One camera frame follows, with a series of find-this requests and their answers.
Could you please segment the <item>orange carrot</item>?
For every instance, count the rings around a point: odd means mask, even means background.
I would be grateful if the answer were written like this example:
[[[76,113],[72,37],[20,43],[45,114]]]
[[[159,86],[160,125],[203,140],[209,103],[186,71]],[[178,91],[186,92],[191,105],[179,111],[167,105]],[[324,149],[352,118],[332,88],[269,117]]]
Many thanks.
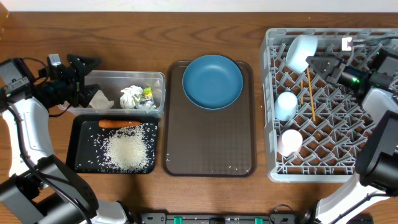
[[[131,126],[139,126],[141,122],[139,121],[124,121],[124,120],[110,120],[102,119],[98,122],[98,126],[101,128],[123,128]]]

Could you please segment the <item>pile of white rice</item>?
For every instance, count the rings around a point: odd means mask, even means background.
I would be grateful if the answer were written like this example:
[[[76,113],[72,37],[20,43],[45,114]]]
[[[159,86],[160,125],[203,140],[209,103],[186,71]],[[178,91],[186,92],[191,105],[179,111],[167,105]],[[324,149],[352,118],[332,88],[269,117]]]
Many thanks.
[[[84,122],[72,167],[81,173],[149,174],[155,166],[157,124],[101,128]]]

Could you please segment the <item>white paper ball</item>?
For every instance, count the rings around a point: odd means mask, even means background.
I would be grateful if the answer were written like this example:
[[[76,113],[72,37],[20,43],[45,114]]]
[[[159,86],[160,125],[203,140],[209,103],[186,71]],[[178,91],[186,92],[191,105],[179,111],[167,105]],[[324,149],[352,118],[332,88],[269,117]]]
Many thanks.
[[[132,85],[121,90],[123,93],[120,97],[120,105],[123,109],[134,109],[141,101],[143,89],[139,86]]]

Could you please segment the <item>dark blue plate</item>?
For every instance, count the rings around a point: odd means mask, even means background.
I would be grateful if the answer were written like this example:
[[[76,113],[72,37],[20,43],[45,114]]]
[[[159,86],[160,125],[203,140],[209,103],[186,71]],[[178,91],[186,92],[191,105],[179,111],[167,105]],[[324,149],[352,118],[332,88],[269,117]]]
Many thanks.
[[[243,74],[237,64],[222,55],[204,55],[188,64],[182,77],[186,97],[206,110],[232,105],[243,90]]]

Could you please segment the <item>pink cup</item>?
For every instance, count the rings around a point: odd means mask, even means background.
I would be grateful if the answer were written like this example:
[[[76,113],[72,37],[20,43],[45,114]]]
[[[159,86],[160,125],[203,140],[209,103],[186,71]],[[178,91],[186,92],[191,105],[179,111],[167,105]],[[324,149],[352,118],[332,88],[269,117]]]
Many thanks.
[[[303,137],[294,129],[284,131],[277,139],[277,152],[288,157],[302,148]]]

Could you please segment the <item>light blue cup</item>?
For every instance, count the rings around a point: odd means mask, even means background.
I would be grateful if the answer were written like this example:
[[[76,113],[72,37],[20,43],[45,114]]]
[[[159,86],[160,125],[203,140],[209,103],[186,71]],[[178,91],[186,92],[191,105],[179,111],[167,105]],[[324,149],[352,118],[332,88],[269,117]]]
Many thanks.
[[[275,101],[275,118],[280,121],[293,119],[297,110],[297,97],[292,92],[281,93]]]

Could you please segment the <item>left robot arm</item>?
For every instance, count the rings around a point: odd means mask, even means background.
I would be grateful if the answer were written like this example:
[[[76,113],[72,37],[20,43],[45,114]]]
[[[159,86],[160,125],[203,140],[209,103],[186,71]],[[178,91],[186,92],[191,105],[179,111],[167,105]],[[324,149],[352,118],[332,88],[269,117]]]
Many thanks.
[[[1,116],[12,148],[1,203],[22,223],[132,223],[120,202],[97,199],[88,183],[55,156],[49,109],[64,102],[88,106],[99,90],[85,85],[99,58],[70,54],[67,60],[64,65],[51,54],[36,75],[24,58],[1,63]]]

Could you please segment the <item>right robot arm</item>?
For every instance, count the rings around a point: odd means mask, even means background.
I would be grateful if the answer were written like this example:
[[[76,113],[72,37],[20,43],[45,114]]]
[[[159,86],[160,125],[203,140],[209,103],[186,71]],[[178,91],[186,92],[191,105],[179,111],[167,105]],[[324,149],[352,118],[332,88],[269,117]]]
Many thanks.
[[[367,72],[335,57],[309,56],[306,61],[324,81],[352,90],[376,124],[356,158],[354,174],[302,219],[348,223],[371,205],[397,196],[397,96],[389,88],[397,71],[397,51],[380,48]]]

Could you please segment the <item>light blue bowl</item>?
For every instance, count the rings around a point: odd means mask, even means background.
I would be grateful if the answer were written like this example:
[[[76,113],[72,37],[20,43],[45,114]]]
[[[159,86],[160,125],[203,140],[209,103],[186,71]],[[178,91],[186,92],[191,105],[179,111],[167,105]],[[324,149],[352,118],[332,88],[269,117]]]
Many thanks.
[[[286,65],[294,72],[302,73],[307,67],[307,57],[314,56],[318,38],[314,35],[298,35],[291,43],[286,55]]]

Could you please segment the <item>white tissue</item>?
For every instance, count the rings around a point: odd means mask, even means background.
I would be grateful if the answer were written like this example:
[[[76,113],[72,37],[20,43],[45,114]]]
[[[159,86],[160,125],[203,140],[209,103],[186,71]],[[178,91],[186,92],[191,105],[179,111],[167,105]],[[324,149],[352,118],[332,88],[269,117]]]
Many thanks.
[[[89,105],[96,110],[110,109],[113,107],[114,101],[109,101],[104,93],[98,90],[89,102]]]

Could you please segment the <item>green snack wrapper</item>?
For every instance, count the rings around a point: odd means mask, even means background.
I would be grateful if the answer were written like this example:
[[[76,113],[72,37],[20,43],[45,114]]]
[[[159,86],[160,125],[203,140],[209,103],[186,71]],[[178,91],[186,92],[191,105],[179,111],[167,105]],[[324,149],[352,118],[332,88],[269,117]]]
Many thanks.
[[[136,109],[152,110],[156,109],[152,88],[147,87],[142,89],[139,87],[135,95]]]

